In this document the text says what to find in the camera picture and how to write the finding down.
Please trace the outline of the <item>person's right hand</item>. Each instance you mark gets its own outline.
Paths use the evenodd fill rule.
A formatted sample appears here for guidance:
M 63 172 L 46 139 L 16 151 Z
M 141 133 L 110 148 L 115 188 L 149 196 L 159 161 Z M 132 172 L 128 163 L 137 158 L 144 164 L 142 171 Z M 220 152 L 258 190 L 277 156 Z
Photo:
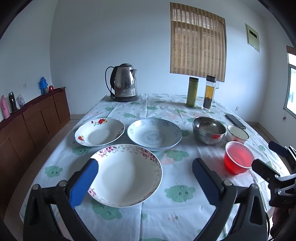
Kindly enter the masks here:
M 275 208 L 273 212 L 273 226 L 270 230 L 272 237 L 275 237 L 278 232 L 282 229 L 282 226 L 286 223 L 293 209 L 289 208 Z

